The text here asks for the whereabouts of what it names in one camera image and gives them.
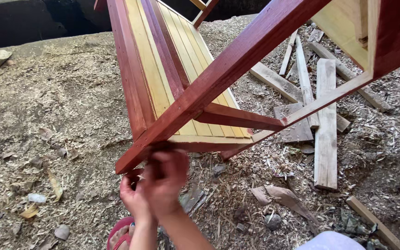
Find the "ground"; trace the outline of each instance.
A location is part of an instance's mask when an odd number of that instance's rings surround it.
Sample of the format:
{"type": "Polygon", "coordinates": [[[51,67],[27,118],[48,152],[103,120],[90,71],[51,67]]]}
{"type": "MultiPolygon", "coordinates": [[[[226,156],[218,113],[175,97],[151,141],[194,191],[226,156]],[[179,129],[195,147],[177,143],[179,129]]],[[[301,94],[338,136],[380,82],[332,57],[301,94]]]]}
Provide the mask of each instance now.
{"type": "MultiPolygon", "coordinates": [[[[233,17],[203,23],[200,32],[217,57],[249,21],[233,17]]],[[[306,39],[313,28],[302,26],[299,35],[306,39]]],[[[287,40],[262,63],[278,72],[287,40]]],[[[361,72],[328,37],[321,43],[361,72]]],[[[33,249],[55,241],[54,249],[103,249],[109,230],[128,215],[118,199],[120,176],[114,173],[114,162],[132,145],[112,33],[8,50],[14,52],[14,65],[0,68],[0,249],[33,249]],[[40,128],[50,129],[52,138],[42,140],[40,128]],[[57,145],[69,157],[49,159],[46,155],[57,155],[57,145]],[[72,159],[75,150],[79,155],[72,159]],[[3,158],[11,151],[15,154],[3,158]],[[30,162],[35,156],[41,157],[41,166],[30,162]],[[63,189],[58,202],[47,169],[63,189]],[[34,183],[27,190],[12,185],[23,181],[34,183]],[[47,201],[37,203],[39,213],[25,219],[20,214],[33,204],[29,193],[42,194],[47,201]],[[70,228],[65,241],[54,236],[61,224],[70,228]]],[[[308,63],[313,88],[317,59],[313,56],[308,63]]],[[[393,109],[380,113],[359,94],[337,103],[338,113],[352,123],[338,135],[336,192],[316,190],[313,161],[307,161],[311,155],[293,155],[300,145],[284,144],[277,135],[233,157],[218,180],[211,173],[212,166],[222,163],[217,153],[191,154],[191,176],[182,193],[198,185],[210,195],[192,219],[216,248],[291,249],[313,237],[299,214],[275,201],[260,206],[250,192],[264,184],[288,188],[271,168],[294,173],[288,181],[319,220],[317,230],[340,230],[341,209],[357,217],[345,203],[348,195],[355,195],[400,239],[400,69],[370,86],[393,109]],[[242,203],[247,204],[244,232],[236,230],[239,221],[234,219],[242,203]],[[282,219],[274,232],[262,222],[262,216],[273,211],[282,219]]],[[[273,107],[289,103],[249,73],[231,88],[242,109],[258,114],[272,117],[273,107]]]]}

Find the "yellow wooden slat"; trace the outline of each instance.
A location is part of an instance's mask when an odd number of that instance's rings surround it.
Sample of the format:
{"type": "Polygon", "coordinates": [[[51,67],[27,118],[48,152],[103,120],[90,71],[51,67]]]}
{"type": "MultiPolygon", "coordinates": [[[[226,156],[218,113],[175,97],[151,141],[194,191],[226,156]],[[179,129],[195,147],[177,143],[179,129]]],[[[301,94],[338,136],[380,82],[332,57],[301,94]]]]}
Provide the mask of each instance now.
{"type": "Polygon", "coordinates": [[[142,67],[151,93],[156,116],[159,117],[168,107],[169,100],[166,96],[163,83],[155,63],[154,55],[147,39],[146,30],[141,19],[136,0],[125,0],[129,12],[129,22],[135,37],[142,67]]]}

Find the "foot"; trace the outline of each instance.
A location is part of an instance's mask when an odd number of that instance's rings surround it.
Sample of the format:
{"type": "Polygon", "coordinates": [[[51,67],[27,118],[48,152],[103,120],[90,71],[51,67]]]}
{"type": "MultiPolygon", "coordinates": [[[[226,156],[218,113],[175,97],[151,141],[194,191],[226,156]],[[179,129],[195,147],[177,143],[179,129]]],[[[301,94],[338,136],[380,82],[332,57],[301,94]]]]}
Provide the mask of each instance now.
{"type": "MultiPolygon", "coordinates": [[[[125,235],[126,233],[129,232],[129,236],[132,238],[134,230],[135,230],[135,224],[133,223],[130,226],[126,225],[120,228],[120,230],[116,231],[109,241],[110,250],[114,249],[115,245],[117,244],[121,236],[125,235]]],[[[128,249],[129,245],[126,241],[123,241],[123,243],[121,243],[121,245],[118,247],[118,250],[128,250],[128,249]]]]}

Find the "human hand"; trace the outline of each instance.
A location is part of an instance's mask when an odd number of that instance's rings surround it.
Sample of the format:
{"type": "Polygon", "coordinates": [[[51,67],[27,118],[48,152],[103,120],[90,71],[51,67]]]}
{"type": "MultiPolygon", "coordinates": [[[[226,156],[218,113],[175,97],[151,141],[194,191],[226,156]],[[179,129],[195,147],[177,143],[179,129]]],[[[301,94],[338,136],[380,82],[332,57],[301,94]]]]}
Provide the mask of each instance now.
{"type": "Polygon", "coordinates": [[[153,214],[160,221],[183,212],[178,196],[185,185],[189,157],[181,151],[155,152],[144,167],[144,195],[153,214]]]}
{"type": "Polygon", "coordinates": [[[123,176],[119,184],[119,197],[138,225],[155,220],[144,197],[143,183],[138,177],[142,172],[143,169],[132,170],[123,176]]]}

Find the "red flip-flop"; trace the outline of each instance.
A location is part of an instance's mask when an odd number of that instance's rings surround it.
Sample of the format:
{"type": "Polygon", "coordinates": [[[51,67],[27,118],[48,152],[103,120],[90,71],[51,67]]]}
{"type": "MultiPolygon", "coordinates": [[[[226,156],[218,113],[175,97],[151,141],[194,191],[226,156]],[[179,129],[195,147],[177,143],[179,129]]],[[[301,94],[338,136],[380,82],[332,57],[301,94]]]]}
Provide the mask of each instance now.
{"type": "MultiPolygon", "coordinates": [[[[127,226],[127,225],[131,225],[132,222],[134,222],[134,218],[132,216],[128,216],[128,217],[124,217],[123,219],[117,221],[117,223],[115,224],[114,228],[112,228],[111,232],[109,233],[109,237],[108,237],[108,247],[107,250],[110,250],[109,247],[109,241],[111,240],[112,236],[118,231],[120,230],[122,227],[127,226]]],[[[118,242],[115,244],[115,247],[113,250],[117,250],[118,247],[121,245],[121,243],[123,243],[124,241],[126,241],[126,243],[128,245],[131,244],[131,237],[129,236],[129,232],[127,232],[125,235],[121,236],[118,240],[118,242]]]]}

